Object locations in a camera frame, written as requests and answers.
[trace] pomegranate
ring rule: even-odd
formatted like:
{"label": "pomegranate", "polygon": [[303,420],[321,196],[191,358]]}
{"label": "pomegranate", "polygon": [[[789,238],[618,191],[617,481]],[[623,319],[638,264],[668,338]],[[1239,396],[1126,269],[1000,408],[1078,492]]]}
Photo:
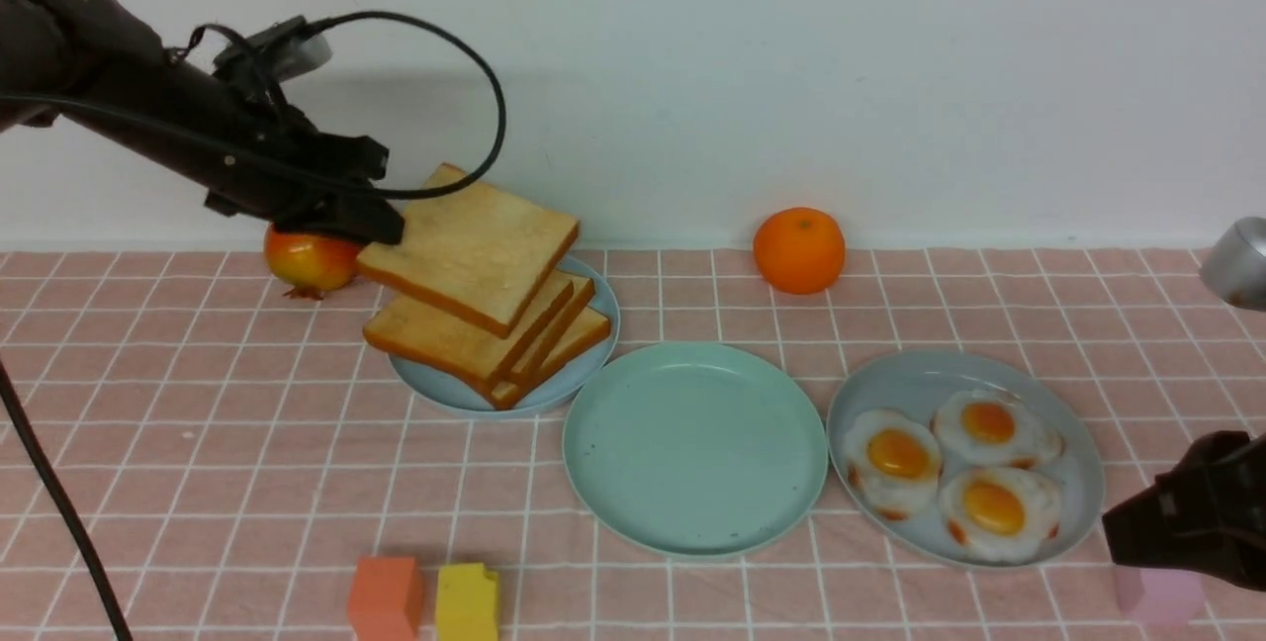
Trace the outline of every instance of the pomegranate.
{"label": "pomegranate", "polygon": [[291,286],[291,299],[325,299],[327,293],[346,288],[356,280],[356,256],[362,246],[313,236],[310,233],[277,233],[273,225],[263,236],[263,260],[279,280]]}

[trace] orange block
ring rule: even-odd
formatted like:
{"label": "orange block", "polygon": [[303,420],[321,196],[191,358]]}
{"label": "orange block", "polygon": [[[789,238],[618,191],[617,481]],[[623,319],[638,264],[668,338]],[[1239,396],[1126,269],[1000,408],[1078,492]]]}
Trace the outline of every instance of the orange block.
{"label": "orange block", "polygon": [[423,580],[413,557],[361,557],[347,600],[360,641],[413,641],[422,623]]}

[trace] fried egg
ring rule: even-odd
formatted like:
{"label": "fried egg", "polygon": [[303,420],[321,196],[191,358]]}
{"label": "fried egg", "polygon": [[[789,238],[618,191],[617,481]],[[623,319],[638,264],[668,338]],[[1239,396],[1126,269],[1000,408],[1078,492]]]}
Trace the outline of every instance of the fried egg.
{"label": "fried egg", "polygon": [[896,409],[862,412],[844,433],[848,483],[887,519],[906,519],[932,504],[941,480],[941,446]]}
{"label": "fried egg", "polygon": [[1038,467],[1063,454],[1063,437],[1005,391],[960,391],[937,409],[932,433],[968,465]]}
{"label": "fried egg", "polygon": [[1063,488],[1018,467],[974,467],[941,488],[939,507],[951,537],[972,557],[1020,564],[1058,535]]}

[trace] toast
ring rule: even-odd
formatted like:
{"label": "toast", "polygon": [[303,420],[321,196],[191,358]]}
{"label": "toast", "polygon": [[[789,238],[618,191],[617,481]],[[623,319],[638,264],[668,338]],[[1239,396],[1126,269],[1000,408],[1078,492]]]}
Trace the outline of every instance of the toast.
{"label": "toast", "polygon": [[480,393],[487,398],[492,408],[503,412],[510,410],[537,386],[548,381],[562,367],[572,362],[575,357],[592,350],[610,336],[611,320],[592,308],[584,308],[575,322],[571,323],[571,327],[563,333],[562,340],[555,345],[555,348],[551,350],[549,355],[541,364],[541,367],[529,384],[522,385],[503,381],[494,385],[491,391]]}
{"label": "toast", "polygon": [[[443,163],[425,187],[466,176]],[[371,243],[361,275],[401,295],[508,338],[528,304],[580,234],[580,222],[476,181],[404,209],[399,246]]]}
{"label": "toast", "polygon": [[592,280],[582,275],[571,275],[571,284],[573,290],[570,301],[558,310],[558,317],[553,318],[553,322],[544,328],[541,336],[532,342],[532,346],[523,352],[523,356],[506,371],[506,381],[523,385],[530,384],[537,370],[541,369],[541,364],[553,351],[555,345],[562,340],[571,323],[580,317],[580,313],[585,312],[590,300],[594,299],[595,288]]}
{"label": "toast", "polygon": [[365,324],[365,340],[376,350],[438,369],[462,381],[501,380],[571,299],[568,274],[552,270],[547,275],[506,338],[436,305],[398,295]]}

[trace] pink checkered tablecloth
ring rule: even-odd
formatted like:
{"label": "pink checkered tablecloth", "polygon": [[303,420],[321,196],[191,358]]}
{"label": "pink checkered tablecloth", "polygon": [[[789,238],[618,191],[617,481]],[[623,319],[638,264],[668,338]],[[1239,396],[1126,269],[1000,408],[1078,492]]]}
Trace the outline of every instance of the pink checkered tablecloth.
{"label": "pink checkered tablecloth", "polygon": [[[1098,438],[1109,504],[1199,435],[1266,429],[1266,315],[1222,307],[1189,251],[856,251],[813,298],[772,295],[738,251],[581,256],[624,307],[617,353],[719,340],[823,410],[848,371],[899,348],[1031,371]],[[348,640],[352,571],[373,552],[500,569],[503,638],[518,641],[1266,638],[1266,595],[1213,580],[1191,626],[1123,621],[1098,532],[1038,569],[928,564],[834,476],[776,546],[665,562],[581,509],[565,412],[451,419],[363,345],[377,286],[320,307],[281,293],[249,253],[0,255],[0,356],[141,640]],[[109,637],[0,423],[0,641]]]}

